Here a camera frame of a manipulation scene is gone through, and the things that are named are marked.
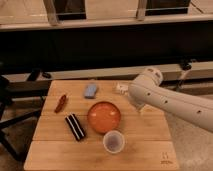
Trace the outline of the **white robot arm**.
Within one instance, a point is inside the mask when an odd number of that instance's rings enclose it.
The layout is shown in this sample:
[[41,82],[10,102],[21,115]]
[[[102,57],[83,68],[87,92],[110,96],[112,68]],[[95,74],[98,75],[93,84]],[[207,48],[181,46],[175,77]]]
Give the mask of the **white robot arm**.
[[213,100],[162,88],[162,81],[158,68],[146,67],[128,86],[132,105],[141,109],[149,104],[213,132]]

